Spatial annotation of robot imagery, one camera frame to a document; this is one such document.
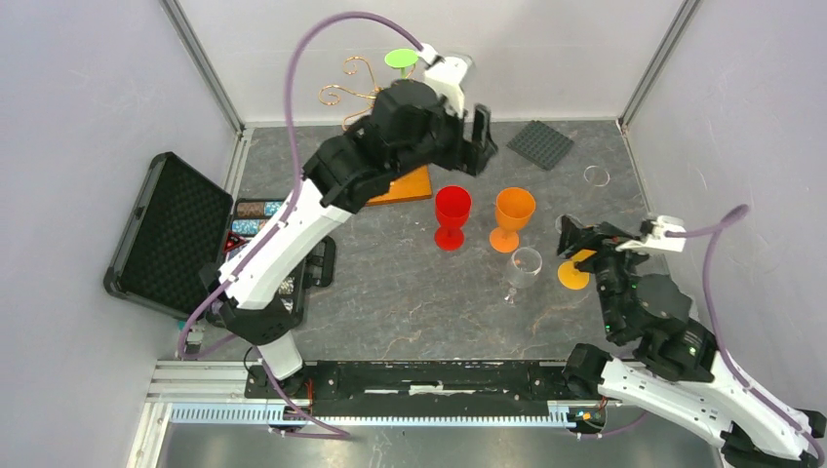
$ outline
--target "wooden board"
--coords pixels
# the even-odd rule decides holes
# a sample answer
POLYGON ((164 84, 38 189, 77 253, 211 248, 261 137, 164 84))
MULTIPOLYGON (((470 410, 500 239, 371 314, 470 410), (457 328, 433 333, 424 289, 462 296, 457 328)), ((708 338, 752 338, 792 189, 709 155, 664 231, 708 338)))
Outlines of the wooden board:
POLYGON ((426 200, 431 198, 432 195, 431 177, 428 174, 427 166, 423 166, 391 182, 388 193, 372 198, 368 202, 368 206, 426 200))

